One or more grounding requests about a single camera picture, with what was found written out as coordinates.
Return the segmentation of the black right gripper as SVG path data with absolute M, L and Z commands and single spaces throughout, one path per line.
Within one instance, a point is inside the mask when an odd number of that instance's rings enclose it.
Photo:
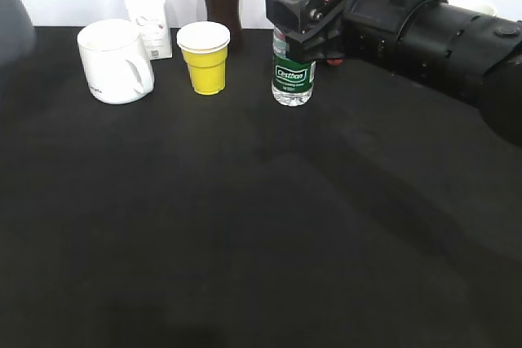
M 409 77 L 438 78 L 448 35 L 434 23 L 447 0 L 265 0 L 295 62 L 361 58 Z

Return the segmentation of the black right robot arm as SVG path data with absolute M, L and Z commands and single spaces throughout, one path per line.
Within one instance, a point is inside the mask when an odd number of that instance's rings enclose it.
M 266 0 L 299 63 L 360 59 L 476 106 L 521 143 L 521 24 L 447 0 Z

